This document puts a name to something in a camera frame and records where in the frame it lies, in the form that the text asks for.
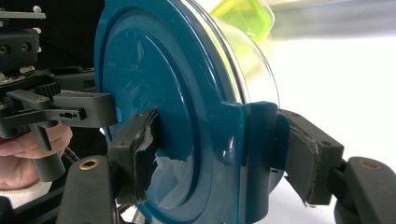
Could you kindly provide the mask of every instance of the person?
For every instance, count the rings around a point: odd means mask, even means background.
[[[0,8],[6,11],[33,12],[39,6],[46,14],[44,20],[10,20],[8,25],[41,29],[36,69],[68,66],[93,67],[93,45],[96,26],[104,1],[79,0],[2,0]],[[31,133],[14,139],[0,139],[0,196],[11,199],[13,207],[61,187],[66,175],[53,183],[38,181],[30,159],[49,153],[62,153],[69,145],[80,157],[106,154],[106,139],[98,129],[69,128],[59,124],[47,129],[53,150],[39,148]]]

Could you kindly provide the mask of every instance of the sleeve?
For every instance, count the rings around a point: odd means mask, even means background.
[[[47,194],[51,184],[51,182],[38,182],[28,189],[0,190],[0,195],[9,198],[15,209]]]

